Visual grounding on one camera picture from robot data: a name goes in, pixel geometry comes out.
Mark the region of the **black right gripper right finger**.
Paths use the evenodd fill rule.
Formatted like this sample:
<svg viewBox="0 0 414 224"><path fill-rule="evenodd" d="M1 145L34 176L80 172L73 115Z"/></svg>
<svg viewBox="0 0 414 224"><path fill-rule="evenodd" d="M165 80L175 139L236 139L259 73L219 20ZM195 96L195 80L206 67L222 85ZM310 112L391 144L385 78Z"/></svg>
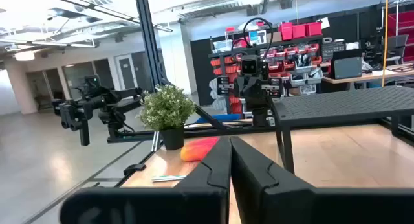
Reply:
<svg viewBox="0 0 414 224"><path fill-rule="evenodd" d="M230 142L242 223L413 224L411 188L316 187L239 137Z"/></svg>

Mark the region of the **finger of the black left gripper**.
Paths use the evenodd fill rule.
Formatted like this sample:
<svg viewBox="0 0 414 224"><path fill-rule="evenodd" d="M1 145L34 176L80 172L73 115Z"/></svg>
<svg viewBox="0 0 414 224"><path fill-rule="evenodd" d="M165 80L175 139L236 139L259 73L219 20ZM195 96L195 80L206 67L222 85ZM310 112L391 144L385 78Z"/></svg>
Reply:
<svg viewBox="0 0 414 224"><path fill-rule="evenodd" d="M246 97L245 85L248 83L248 77L238 76L235 79L235 94L238 97Z"/></svg>
<svg viewBox="0 0 414 224"><path fill-rule="evenodd" d="M248 95L259 97L261 95L261 80L258 77L251 77L248 81Z"/></svg>

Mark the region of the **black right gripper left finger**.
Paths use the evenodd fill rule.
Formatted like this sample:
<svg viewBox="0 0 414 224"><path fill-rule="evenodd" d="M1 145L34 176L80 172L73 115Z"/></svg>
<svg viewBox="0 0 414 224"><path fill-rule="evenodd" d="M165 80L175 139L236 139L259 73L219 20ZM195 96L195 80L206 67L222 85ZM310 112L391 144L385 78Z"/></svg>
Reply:
<svg viewBox="0 0 414 224"><path fill-rule="evenodd" d="M222 137L174 187L89 187L70 195L60 222L227 223L232 145Z"/></svg>

